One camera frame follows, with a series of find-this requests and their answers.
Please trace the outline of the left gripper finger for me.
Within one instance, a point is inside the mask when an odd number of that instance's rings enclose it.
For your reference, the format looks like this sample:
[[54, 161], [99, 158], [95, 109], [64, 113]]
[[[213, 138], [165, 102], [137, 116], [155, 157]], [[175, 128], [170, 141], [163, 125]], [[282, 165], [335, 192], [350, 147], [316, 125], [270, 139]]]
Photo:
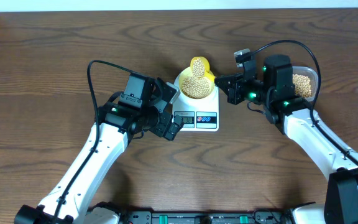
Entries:
[[179, 88], [172, 83], [157, 78], [157, 102], [155, 107], [163, 112], [168, 104], [172, 104], [179, 96]]
[[182, 129], [183, 125], [183, 118], [179, 115], [175, 115], [173, 117], [173, 121], [167, 124], [167, 128], [163, 134], [163, 137], [168, 141], [173, 141], [177, 133]]

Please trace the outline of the yellow plastic measuring scoop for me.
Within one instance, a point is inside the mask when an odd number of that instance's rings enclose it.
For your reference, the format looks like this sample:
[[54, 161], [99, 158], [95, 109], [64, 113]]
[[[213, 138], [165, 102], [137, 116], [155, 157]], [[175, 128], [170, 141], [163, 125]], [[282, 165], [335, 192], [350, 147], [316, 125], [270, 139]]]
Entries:
[[195, 77], [205, 77], [211, 82], [214, 82], [216, 78], [210, 70], [210, 64], [205, 57], [193, 57], [190, 62], [190, 68]]

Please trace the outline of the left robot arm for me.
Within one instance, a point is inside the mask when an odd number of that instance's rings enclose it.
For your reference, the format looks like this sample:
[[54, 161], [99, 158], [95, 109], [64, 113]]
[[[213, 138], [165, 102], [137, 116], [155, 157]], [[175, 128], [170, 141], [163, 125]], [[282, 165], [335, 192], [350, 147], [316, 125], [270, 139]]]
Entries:
[[55, 188], [37, 207], [23, 205], [15, 223], [119, 223], [120, 214], [90, 203], [116, 159], [133, 139], [150, 131], [168, 141], [183, 127], [165, 110], [180, 94], [160, 78], [131, 75], [126, 89], [97, 109], [87, 142]]

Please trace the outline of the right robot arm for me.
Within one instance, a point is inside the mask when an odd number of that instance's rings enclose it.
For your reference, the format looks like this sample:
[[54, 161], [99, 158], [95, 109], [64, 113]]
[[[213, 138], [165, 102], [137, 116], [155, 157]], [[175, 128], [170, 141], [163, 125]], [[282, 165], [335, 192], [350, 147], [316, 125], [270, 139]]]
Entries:
[[254, 54], [234, 54], [242, 73], [215, 79], [229, 103], [263, 106], [261, 111], [277, 129], [295, 141], [328, 180], [325, 203], [307, 203], [287, 210], [278, 223], [358, 223], [358, 152], [321, 120], [313, 104], [295, 93], [293, 66], [286, 55], [264, 60], [263, 79], [257, 79]]

